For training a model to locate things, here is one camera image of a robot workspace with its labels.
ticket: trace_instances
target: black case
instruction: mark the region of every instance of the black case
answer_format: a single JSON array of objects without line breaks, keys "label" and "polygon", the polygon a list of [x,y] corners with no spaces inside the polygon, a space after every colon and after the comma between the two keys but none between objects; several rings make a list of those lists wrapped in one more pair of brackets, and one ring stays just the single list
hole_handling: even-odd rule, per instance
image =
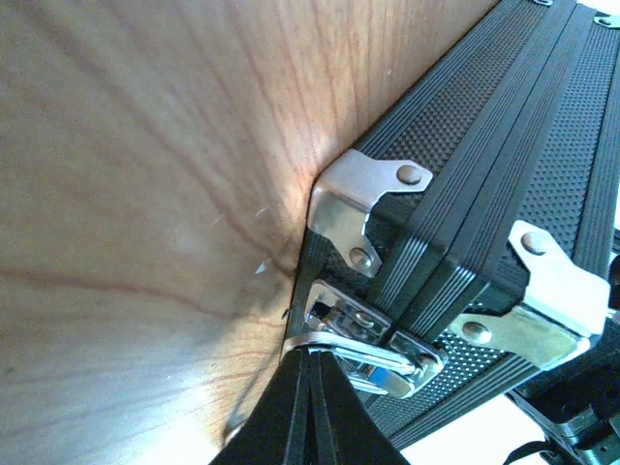
[{"label": "black case", "polygon": [[[407,400],[361,393],[398,448],[539,371],[468,345],[446,327],[469,309],[502,314],[528,271],[507,245],[523,219],[574,263],[606,277],[620,176],[620,31],[572,0],[504,0],[358,142],[381,160],[412,160],[423,193],[386,195],[366,236],[383,261],[368,278],[306,231],[287,336],[306,332],[309,288],[324,279],[449,352],[445,370]],[[549,389],[560,367],[527,388]]]}]

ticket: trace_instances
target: wooden table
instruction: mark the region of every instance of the wooden table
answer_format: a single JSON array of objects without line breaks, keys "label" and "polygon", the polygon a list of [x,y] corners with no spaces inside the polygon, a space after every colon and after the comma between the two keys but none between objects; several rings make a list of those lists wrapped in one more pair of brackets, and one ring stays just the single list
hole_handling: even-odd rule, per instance
[{"label": "wooden table", "polygon": [[0,462],[208,462],[313,179],[493,3],[3,2]]}]

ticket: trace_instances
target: wooden surface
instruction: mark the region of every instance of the wooden surface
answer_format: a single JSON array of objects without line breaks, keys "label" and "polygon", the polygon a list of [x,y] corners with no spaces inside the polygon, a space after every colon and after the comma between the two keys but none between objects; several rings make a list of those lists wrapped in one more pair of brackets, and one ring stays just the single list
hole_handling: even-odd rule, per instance
[{"label": "wooden surface", "polygon": [[206,463],[316,174],[494,0],[0,6],[0,463]]}]

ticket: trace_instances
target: silver corner bracket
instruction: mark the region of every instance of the silver corner bracket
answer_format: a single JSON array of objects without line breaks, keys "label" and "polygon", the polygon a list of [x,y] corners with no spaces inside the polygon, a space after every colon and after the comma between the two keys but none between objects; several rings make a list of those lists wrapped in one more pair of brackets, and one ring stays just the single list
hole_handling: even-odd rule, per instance
[{"label": "silver corner bracket", "polygon": [[344,358],[349,381],[358,390],[404,399],[437,376],[448,361],[444,351],[403,331],[396,331],[385,348],[377,347],[391,321],[325,281],[312,285],[304,316],[314,331],[287,339],[283,354],[306,346],[311,352]]},{"label": "silver corner bracket", "polygon": [[620,15],[605,15],[597,13],[594,16],[595,24],[599,24],[607,29],[620,29]]},{"label": "silver corner bracket", "polygon": [[530,271],[521,302],[502,316],[460,314],[450,330],[475,346],[518,354],[550,370],[590,349],[608,316],[609,284],[576,266],[553,236],[525,221],[509,235]]},{"label": "silver corner bracket", "polygon": [[348,267],[372,278],[382,262],[365,235],[370,210],[386,193],[423,192],[432,177],[409,160],[373,160],[348,150],[317,180],[308,228],[329,239]]}]

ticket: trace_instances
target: tool case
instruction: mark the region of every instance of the tool case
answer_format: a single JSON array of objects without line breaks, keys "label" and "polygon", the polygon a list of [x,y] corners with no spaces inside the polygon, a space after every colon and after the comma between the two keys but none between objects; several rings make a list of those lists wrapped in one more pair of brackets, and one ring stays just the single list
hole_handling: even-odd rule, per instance
[{"label": "tool case", "polygon": [[611,325],[618,27],[573,0],[501,1],[317,179],[287,337],[416,362],[334,348],[396,447],[552,389]]}]

